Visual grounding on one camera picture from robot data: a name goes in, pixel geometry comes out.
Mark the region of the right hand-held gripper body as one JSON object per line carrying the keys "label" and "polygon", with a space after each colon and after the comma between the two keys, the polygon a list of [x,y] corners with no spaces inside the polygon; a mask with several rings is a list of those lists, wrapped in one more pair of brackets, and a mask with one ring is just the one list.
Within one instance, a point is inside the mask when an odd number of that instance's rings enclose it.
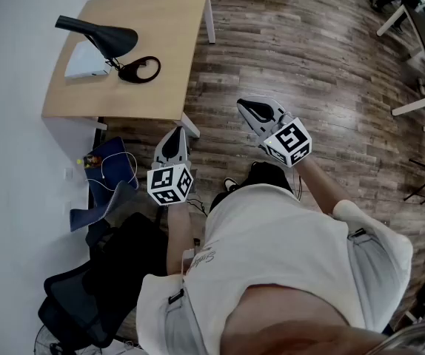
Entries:
{"label": "right hand-held gripper body", "polygon": [[312,151],[312,139],[299,118],[285,112],[259,136],[263,150],[292,168]]}

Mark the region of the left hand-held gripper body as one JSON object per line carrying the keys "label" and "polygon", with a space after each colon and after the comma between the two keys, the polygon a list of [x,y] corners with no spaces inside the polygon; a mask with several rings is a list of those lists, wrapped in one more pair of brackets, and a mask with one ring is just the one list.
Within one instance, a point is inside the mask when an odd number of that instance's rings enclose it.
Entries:
{"label": "left hand-held gripper body", "polygon": [[191,162],[166,162],[156,158],[147,172],[147,192],[160,206],[186,201],[193,185]]}

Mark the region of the black hair dryer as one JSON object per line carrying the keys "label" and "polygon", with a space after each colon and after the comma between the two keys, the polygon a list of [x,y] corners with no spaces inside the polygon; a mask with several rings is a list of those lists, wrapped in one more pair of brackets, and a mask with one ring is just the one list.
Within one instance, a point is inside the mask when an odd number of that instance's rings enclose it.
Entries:
{"label": "black hair dryer", "polygon": [[[139,58],[123,65],[118,57],[128,54],[138,43],[138,33],[130,28],[92,24],[77,18],[59,16],[55,27],[84,35],[104,56],[106,63],[115,68],[121,80],[132,84],[145,84],[154,80],[161,71],[161,62],[154,56]],[[149,61],[157,64],[157,70],[148,78],[138,76],[138,69]]]}

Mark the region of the person's right forearm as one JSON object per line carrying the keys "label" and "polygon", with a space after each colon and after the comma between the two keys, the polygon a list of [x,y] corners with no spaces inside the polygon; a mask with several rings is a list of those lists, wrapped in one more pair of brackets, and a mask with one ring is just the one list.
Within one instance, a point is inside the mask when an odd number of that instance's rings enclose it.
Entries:
{"label": "person's right forearm", "polygon": [[332,214],[340,201],[351,200],[342,186],[332,179],[310,155],[298,162],[295,169],[324,214]]}

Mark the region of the person's left forearm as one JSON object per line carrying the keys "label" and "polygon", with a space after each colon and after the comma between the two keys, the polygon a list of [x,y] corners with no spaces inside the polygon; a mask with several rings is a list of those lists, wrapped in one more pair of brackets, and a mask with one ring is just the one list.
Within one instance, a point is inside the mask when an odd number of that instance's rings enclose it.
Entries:
{"label": "person's left forearm", "polygon": [[193,230],[187,203],[168,206],[167,273],[180,274],[183,253],[194,247]]}

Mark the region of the person's black trousers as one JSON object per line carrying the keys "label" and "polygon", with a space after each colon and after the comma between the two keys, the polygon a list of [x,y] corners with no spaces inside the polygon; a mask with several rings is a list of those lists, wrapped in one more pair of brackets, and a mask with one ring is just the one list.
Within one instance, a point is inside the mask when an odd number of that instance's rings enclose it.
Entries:
{"label": "person's black trousers", "polygon": [[[238,183],[239,187],[237,189],[251,186],[255,184],[269,184],[272,186],[277,186],[282,189],[286,189],[292,193],[290,184],[284,174],[284,171],[271,163],[267,162],[257,162],[254,161],[251,166],[247,178],[244,182]],[[213,200],[210,212],[228,195],[233,192],[227,192],[226,190],[222,193],[219,193]]]}

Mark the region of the drink bottle yellow cap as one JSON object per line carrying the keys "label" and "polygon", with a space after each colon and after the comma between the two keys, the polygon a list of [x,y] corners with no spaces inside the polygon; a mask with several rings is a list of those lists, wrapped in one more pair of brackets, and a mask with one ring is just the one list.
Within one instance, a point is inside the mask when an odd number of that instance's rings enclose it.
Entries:
{"label": "drink bottle yellow cap", "polygon": [[84,169],[97,169],[102,166],[103,160],[101,156],[88,154],[82,159],[77,159],[76,164],[83,166]]}

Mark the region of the black mesh office chair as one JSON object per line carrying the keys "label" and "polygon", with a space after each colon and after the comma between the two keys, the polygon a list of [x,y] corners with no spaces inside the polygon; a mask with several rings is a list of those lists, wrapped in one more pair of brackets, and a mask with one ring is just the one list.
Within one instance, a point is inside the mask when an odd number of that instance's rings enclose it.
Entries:
{"label": "black mesh office chair", "polygon": [[144,277],[164,276],[167,234],[136,212],[120,227],[97,222],[86,242],[90,259],[44,281],[39,318],[64,352],[108,347],[137,306]]}

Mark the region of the person's white t-shirt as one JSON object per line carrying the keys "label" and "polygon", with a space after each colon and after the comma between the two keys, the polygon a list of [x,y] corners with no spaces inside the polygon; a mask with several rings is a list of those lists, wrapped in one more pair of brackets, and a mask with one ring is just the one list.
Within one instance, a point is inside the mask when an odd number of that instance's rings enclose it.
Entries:
{"label": "person's white t-shirt", "polygon": [[310,293],[352,327],[382,332],[408,285],[412,253],[407,237],[351,201],[327,215],[286,189],[246,186],[210,212],[185,272],[144,277],[138,341],[149,355],[219,355],[227,318],[254,285]]}

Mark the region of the white flat box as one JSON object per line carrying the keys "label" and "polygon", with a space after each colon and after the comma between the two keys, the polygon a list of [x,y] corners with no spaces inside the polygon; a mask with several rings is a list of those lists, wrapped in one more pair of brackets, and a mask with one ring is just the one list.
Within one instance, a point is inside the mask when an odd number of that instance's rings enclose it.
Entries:
{"label": "white flat box", "polygon": [[106,58],[88,40],[75,46],[64,72],[65,78],[84,78],[109,75],[111,66]]}

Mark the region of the black floor fan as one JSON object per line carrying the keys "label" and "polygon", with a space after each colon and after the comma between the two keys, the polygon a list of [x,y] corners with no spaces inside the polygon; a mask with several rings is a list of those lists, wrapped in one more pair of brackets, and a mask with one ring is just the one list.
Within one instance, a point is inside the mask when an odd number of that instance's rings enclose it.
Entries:
{"label": "black floor fan", "polygon": [[40,327],[33,346],[33,355],[81,355],[84,349],[73,350],[62,345],[43,325]]}

